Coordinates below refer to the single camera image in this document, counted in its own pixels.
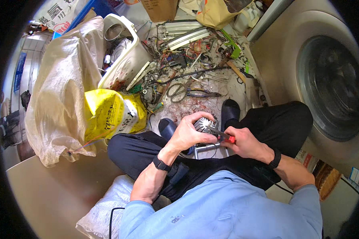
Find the red screwdriver handle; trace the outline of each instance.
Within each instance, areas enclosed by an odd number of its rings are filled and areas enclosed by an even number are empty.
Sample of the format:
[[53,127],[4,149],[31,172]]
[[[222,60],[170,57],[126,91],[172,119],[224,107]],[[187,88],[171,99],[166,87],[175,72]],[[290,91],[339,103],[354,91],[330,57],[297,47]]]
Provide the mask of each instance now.
[[228,139],[225,139],[226,142],[229,142],[229,143],[235,143],[235,137],[234,136],[230,136]]

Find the knee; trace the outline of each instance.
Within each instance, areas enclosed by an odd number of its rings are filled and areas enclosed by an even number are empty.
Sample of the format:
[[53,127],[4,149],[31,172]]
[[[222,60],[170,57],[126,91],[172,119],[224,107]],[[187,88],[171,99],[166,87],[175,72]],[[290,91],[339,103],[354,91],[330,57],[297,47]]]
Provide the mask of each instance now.
[[305,124],[312,126],[313,118],[309,107],[300,101],[292,101],[290,104],[292,105],[292,111],[295,117],[299,119],[299,121],[303,121]]
[[116,159],[121,158],[120,155],[127,148],[128,134],[119,133],[113,136],[108,143],[108,156],[114,162]]

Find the black watch strap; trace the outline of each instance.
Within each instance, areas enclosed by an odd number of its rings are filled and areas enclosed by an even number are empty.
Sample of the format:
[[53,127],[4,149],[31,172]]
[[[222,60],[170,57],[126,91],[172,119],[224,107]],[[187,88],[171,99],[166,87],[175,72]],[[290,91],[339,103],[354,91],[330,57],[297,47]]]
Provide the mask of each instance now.
[[278,167],[278,164],[281,160],[281,152],[276,148],[273,150],[274,150],[274,160],[272,160],[269,163],[269,165],[268,165],[269,169],[274,169],[274,168]]
[[166,165],[163,161],[159,160],[157,156],[154,157],[153,163],[157,169],[170,171],[172,168],[169,165]]

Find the black slipper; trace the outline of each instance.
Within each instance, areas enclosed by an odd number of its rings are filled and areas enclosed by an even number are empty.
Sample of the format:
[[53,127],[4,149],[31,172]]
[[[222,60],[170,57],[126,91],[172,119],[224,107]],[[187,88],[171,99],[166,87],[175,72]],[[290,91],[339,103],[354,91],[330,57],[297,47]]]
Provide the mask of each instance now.
[[241,110],[237,102],[232,99],[227,99],[222,104],[221,109],[221,131],[225,131],[225,124],[228,120],[239,120]]
[[[158,131],[160,132],[161,136],[167,141],[172,138],[176,129],[177,125],[171,119],[163,118],[158,123]],[[182,153],[185,155],[191,155],[192,153],[194,153],[194,149],[195,146],[191,146],[189,149],[182,151]]]

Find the man's left hand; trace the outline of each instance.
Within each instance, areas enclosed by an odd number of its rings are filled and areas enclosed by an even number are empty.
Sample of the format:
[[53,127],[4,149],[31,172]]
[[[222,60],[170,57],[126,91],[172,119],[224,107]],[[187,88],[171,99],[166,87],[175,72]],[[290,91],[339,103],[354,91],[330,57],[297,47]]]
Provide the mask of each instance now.
[[214,135],[198,132],[194,128],[193,124],[202,117],[215,121],[211,114],[202,111],[185,116],[167,145],[183,151],[197,143],[216,143],[217,138]]

